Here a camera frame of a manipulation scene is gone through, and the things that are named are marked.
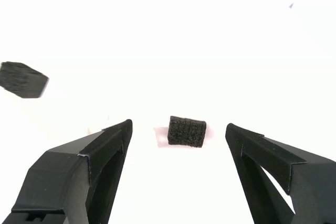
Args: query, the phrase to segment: white background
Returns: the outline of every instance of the white background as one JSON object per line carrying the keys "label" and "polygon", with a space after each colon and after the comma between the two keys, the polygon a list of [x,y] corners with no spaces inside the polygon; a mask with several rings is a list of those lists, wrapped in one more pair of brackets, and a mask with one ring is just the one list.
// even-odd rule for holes
{"label": "white background", "polygon": [[[130,118],[110,223],[252,223],[226,125],[336,160],[335,17],[334,0],[0,0],[0,61],[50,78],[40,99],[0,90],[0,221],[44,151]],[[202,149],[158,148],[170,115],[207,121]]]}

